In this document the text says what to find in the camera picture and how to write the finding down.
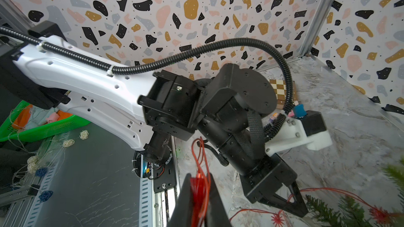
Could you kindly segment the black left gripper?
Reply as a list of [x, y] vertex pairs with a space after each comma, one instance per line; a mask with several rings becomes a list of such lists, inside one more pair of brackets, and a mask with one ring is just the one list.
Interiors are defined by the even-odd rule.
[[[264, 156], [249, 173], [241, 175], [243, 193], [249, 202], [259, 202], [302, 218], [308, 209], [296, 179], [297, 173], [277, 154]], [[293, 202], [276, 194], [282, 186], [289, 189]]]

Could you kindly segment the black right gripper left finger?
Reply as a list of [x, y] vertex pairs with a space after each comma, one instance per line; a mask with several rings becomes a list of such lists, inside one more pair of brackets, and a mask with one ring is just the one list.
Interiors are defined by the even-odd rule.
[[196, 208], [193, 177], [185, 176], [175, 209], [170, 217], [168, 227], [196, 227]]

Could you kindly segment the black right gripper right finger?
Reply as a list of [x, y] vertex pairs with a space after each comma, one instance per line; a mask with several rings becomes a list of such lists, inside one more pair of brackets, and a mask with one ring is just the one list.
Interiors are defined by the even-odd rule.
[[209, 192], [209, 202], [205, 216], [205, 226], [232, 227], [212, 174], [210, 174], [210, 180], [211, 185]]

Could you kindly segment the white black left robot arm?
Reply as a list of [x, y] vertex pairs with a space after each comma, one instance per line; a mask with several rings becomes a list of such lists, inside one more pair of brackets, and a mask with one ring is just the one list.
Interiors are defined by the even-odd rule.
[[[149, 64], [123, 66], [72, 46], [53, 34], [33, 37], [2, 27], [21, 41], [1, 55], [4, 86], [44, 109], [64, 109], [118, 136], [149, 162], [164, 159], [170, 136], [188, 140], [199, 131], [239, 172], [246, 198], [299, 217], [308, 210], [296, 173], [265, 143], [280, 132], [294, 104], [293, 82], [282, 54], [253, 38], [208, 43]], [[286, 82], [283, 112], [273, 125], [262, 119], [276, 108], [267, 79], [255, 70], [225, 64], [212, 79], [193, 81], [166, 66], [212, 51], [247, 46], [268, 53]]]

